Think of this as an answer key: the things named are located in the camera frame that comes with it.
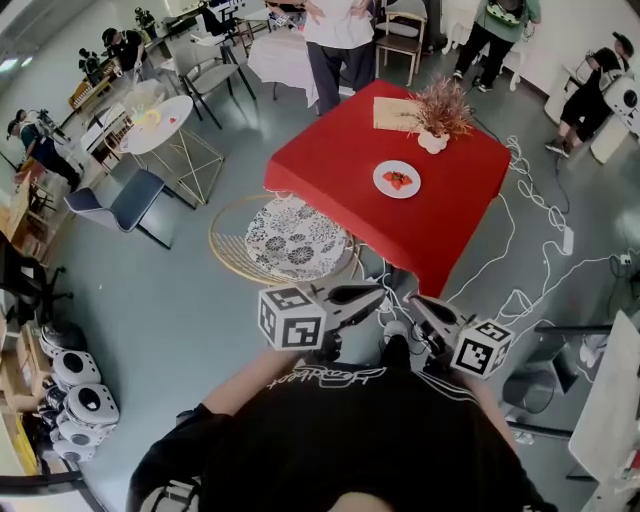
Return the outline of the cream side table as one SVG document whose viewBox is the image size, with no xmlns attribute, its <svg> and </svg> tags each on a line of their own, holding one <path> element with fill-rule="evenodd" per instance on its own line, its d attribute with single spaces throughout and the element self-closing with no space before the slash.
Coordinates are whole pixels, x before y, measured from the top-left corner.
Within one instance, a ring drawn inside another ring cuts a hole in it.
<svg viewBox="0 0 640 512">
<path fill-rule="evenodd" d="M 631 138 L 637 140 L 636 134 L 617 116 L 612 115 L 594 136 L 590 151 L 597 162 L 606 164 L 621 144 Z"/>
</svg>

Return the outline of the black office chair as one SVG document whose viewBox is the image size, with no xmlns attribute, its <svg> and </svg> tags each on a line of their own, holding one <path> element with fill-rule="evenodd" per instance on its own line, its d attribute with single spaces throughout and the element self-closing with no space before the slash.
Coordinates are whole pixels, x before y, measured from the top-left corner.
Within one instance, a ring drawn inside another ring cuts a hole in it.
<svg viewBox="0 0 640 512">
<path fill-rule="evenodd" d="M 73 299 L 72 292 L 56 293 L 55 285 L 65 267 L 57 267 L 48 280 L 44 266 L 35 258 L 21 254 L 0 232 L 0 290 L 14 298 L 7 319 L 19 326 L 36 320 L 39 325 L 53 318 L 53 304 L 60 299 Z"/>
</svg>

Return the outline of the white cloth covered table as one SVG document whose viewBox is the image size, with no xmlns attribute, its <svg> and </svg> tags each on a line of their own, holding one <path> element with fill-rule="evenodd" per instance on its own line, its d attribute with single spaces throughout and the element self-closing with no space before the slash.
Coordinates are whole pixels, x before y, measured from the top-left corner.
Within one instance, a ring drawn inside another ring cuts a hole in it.
<svg viewBox="0 0 640 512">
<path fill-rule="evenodd" d="M 316 105 L 318 92 L 306 41 L 300 33 L 280 29 L 255 39 L 247 64 L 263 83 L 302 89 L 307 106 Z"/>
</svg>

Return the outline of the yellow curved toy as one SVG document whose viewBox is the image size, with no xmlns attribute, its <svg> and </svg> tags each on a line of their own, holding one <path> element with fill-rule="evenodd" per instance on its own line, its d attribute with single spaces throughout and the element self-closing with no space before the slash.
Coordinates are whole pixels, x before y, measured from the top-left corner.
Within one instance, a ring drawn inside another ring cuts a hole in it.
<svg viewBox="0 0 640 512">
<path fill-rule="evenodd" d="M 156 105 L 139 104 L 133 108 L 131 120 L 134 125 L 143 128 L 155 128 L 161 122 L 162 116 Z"/>
</svg>

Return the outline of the red tablecloth table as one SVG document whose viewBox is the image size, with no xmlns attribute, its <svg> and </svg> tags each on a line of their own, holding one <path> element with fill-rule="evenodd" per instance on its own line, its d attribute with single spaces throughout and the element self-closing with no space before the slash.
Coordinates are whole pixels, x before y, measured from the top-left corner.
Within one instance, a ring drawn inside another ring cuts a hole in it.
<svg viewBox="0 0 640 512">
<path fill-rule="evenodd" d="M 408 96 L 404 88 L 373 82 L 274 153 L 264 187 L 300 197 L 412 273 L 421 294 L 437 297 L 498 196 L 511 155 L 477 129 L 432 155 L 414 136 L 374 128 L 375 98 Z M 375 187 L 374 170 L 388 160 L 417 171 L 414 196 L 394 199 Z"/>
</svg>

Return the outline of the person's left forearm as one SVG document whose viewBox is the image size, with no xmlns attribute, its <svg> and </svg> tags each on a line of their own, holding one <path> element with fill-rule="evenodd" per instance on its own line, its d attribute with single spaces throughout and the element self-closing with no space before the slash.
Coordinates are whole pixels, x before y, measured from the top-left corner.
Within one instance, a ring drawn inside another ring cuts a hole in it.
<svg viewBox="0 0 640 512">
<path fill-rule="evenodd" d="M 213 414 L 234 416 L 264 387 L 286 374 L 295 360 L 292 353 L 267 349 L 213 389 L 201 404 Z"/>
</svg>

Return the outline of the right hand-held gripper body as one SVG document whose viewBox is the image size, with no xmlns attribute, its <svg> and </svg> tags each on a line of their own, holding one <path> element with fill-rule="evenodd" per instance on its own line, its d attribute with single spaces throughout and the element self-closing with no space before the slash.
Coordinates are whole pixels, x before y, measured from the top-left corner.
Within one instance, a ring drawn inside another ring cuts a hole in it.
<svg viewBox="0 0 640 512">
<path fill-rule="evenodd" d="M 505 362 L 515 333 L 493 320 L 473 321 L 432 346 L 442 366 L 486 380 Z"/>
</svg>

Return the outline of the white pod backpack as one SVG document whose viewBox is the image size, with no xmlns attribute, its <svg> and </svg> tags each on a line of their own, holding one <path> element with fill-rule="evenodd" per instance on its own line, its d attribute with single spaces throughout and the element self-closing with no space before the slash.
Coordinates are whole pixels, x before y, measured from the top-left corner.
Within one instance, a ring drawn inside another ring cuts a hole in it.
<svg viewBox="0 0 640 512">
<path fill-rule="evenodd" d="M 633 120 L 640 106 L 640 85 L 629 77 L 618 78 L 606 90 L 604 99 L 616 115 Z"/>
<path fill-rule="evenodd" d="M 120 414 L 109 388 L 102 384 L 83 384 L 72 387 L 64 404 L 69 419 L 90 430 L 113 428 Z"/>
<path fill-rule="evenodd" d="M 65 422 L 59 427 L 60 435 L 75 446 L 97 447 L 109 435 L 108 430 L 91 430 L 79 427 L 71 422 Z"/>
<path fill-rule="evenodd" d="M 52 443 L 54 452 L 63 460 L 71 463 L 87 462 L 96 452 L 94 446 L 79 446 L 67 440 L 58 440 Z"/>
<path fill-rule="evenodd" d="M 86 351 L 59 352 L 53 358 L 52 369 L 54 381 L 64 389 L 102 382 L 102 376 L 94 358 Z"/>
</svg>

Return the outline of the white plate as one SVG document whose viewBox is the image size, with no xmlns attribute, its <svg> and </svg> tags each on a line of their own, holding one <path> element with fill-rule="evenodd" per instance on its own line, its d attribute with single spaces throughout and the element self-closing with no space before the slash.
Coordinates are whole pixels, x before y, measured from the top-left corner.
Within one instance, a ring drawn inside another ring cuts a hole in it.
<svg viewBox="0 0 640 512">
<path fill-rule="evenodd" d="M 403 185 L 400 190 L 392 187 L 391 182 L 383 178 L 386 172 L 393 172 L 395 179 L 402 182 L 402 177 L 408 175 L 413 183 Z M 417 170 L 399 160 L 388 160 L 380 163 L 373 171 L 373 183 L 375 187 L 384 195 L 394 199 L 408 199 L 416 195 L 421 188 L 421 177 Z"/>
</svg>

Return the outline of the grey chair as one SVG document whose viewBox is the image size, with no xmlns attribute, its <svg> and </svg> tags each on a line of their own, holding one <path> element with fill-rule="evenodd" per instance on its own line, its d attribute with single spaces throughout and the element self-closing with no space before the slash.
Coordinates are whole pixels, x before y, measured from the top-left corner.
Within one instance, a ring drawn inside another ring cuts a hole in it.
<svg viewBox="0 0 640 512">
<path fill-rule="evenodd" d="M 256 100 L 256 95 L 229 45 L 204 46 L 196 42 L 181 42 L 172 48 L 171 53 L 177 78 L 187 95 L 204 108 L 219 129 L 222 125 L 206 103 L 206 95 L 226 83 L 229 94 L 233 96 L 231 77 L 237 74 L 250 97 Z"/>
</svg>

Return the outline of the floral patterned seat cushion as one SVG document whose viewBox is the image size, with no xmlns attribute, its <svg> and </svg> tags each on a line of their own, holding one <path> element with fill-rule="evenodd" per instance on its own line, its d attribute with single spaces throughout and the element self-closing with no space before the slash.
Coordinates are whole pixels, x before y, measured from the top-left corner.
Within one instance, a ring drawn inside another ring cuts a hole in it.
<svg viewBox="0 0 640 512">
<path fill-rule="evenodd" d="M 244 242 L 250 259 L 271 276 L 306 282 L 334 271 L 348 235 L 305 201 L 289 196 L 275 198 L 257 212 Z"/>
</svg>

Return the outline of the wooden shelf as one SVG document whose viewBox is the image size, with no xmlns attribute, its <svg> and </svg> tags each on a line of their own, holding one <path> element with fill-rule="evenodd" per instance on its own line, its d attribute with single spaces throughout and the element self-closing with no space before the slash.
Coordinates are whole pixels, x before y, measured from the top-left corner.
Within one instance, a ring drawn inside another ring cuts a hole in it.
<svg viewBox="0 0 640 512">
<path fill-rule="evenodd" d="M 43 262 L 69 215 L 66 181 L 39 164 L 13 178 L 7 206 L 0 206 L 0 232 L 23 255 Z"/>
</svg>

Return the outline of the white round table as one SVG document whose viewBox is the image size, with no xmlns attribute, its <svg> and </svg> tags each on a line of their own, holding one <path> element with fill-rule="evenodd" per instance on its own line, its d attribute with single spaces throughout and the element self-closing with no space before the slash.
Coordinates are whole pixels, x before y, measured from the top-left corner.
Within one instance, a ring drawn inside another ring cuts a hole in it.
<svg viewBox="0 0 640 512">
<path fill-rule="evenodd" d="M 129 154 L 146 167 L 151 157 L 162 171 L 191 199 L 201 205 L 209 202 L 224 156 L 196 133 L 186 128 L 194 110 L 187 95 L 179 95 L 158 104 L 162 119 L 151 129 L 134 125 L 123 136 L 118 150 Z"/>
</svg>

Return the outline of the cream flower-shaped vase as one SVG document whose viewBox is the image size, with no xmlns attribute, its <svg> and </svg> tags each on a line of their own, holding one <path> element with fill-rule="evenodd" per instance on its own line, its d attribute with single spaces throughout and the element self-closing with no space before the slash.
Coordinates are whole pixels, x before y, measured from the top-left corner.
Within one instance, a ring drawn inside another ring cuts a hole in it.
<svg viewBox="0 0 640 512">
<path fill-rule="evenodd" d="M 423 129 L 417 137 L 417 142 L 428 153 L 436 155 L 447 147 L 449 139 L 450 135 L 447 133 L 434 135 L 431 131 Z"/>
</svg>

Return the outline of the dried reddish plant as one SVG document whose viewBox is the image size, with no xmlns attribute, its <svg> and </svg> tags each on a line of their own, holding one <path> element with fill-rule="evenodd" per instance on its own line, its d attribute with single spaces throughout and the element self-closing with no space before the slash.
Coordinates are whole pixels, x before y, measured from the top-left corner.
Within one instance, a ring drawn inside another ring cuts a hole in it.
<svg viewBox="0 0 640 512">
<path fill-rule="evenodd" d="M 409 101 L 415 111 L 411 131 L 427 131 L 435 137 L 458 137 L 472 129 L 471 108 L 460 83 L 441 74 L 435 74 L 431 82 L 418 92 L 411 93 Z"/>
</svg>

